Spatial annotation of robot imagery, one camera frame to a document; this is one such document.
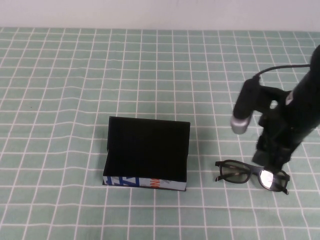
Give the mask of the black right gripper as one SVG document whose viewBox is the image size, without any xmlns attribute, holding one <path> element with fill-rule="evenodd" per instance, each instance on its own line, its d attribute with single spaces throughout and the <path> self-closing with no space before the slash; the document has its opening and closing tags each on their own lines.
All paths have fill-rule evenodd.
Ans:
<svg viewBox="0 0 320 240">
<path fill-rule="evenodd" d="M 252 162 L 278 173 L 316 127 L 316 94 L 308 90 L 287 91 L 275 108 L 261 116 L 259 125 L 263 131 Z"/>
</svg>

